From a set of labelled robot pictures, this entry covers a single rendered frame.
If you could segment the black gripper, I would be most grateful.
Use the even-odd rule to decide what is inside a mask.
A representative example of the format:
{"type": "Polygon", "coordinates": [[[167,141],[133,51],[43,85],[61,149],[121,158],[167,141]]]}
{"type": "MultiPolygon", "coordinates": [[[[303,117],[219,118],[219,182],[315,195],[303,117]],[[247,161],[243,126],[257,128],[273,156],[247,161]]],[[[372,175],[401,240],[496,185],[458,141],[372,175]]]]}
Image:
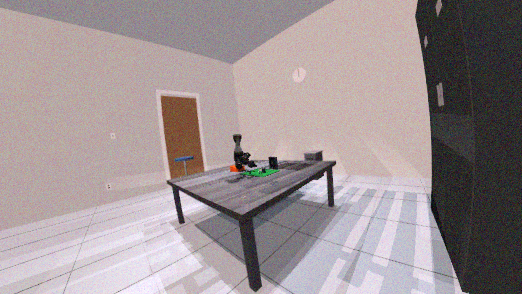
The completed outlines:
{"type": "Polygon", "coordinates": [[[242,160],[242,164],[248,165],[248,167],[250,167],[250,168],[257,167],[257,165],[254,164],[254,161],[252,161],[252,160],[248,161],[244,157],[243,157],[243,160],[242,160]]]}

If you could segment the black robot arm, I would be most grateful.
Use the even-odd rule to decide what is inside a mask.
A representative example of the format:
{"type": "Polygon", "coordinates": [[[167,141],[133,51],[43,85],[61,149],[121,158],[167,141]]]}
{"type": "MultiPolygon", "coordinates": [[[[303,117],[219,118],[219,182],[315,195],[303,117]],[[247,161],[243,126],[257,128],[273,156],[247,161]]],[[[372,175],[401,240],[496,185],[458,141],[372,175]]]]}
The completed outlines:
{"type": "Polygon", "coordinates": [[[234,134],[233,139],[235,142],[235,151],[234,151],[234,161],[235,161],[235,168],[241,169],[242,168],[242,160],[243,157],[246,160],[249,160],[248,158],[251,156],[248,152],[243,153],[242,148],[240,147],[240,141],[242,139],[242,135],[240,134],[234,134]]]}

